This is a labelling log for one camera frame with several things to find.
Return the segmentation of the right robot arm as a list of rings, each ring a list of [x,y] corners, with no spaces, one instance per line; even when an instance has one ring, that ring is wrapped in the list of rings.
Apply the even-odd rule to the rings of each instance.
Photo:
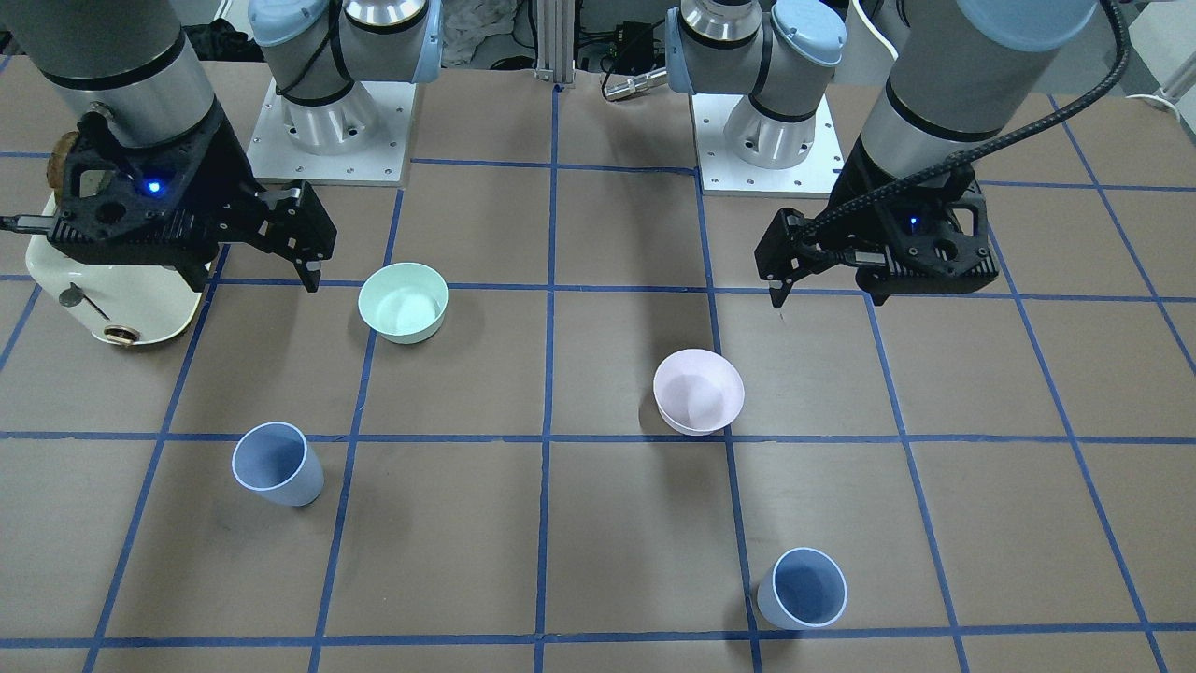
[[[431,82],[437,1],[252,1],[283,131],[310,154],[377,135],[368,81]],[[166,1],[5,1],[4,26],[77,115],[51,216],[6,216],[85,265],[160,265],[205,290],[226,241],[288,261],[309,293],[337,238],[311,183],[269,191]]]

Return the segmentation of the blue cup near right arm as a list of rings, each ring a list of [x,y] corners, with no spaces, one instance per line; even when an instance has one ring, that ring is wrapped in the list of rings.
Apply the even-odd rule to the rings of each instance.
[[[289,422],[252,427],[234,443],[231,470],[245,490],[279,506],[309,506],[323,492],[321,457]]]

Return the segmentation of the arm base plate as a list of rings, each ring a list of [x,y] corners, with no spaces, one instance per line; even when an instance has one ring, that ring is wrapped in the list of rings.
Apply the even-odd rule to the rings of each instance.
[[[303,108],[269,86],[248,143],[254,175],[315,186],[405,186],[417,97],[410,82],[355,82],[340,100]]]
[[[799,122],[764,118],[744,94],[692,94],[691,112],[706,192],[825,197],[846,164],[826,98]]]

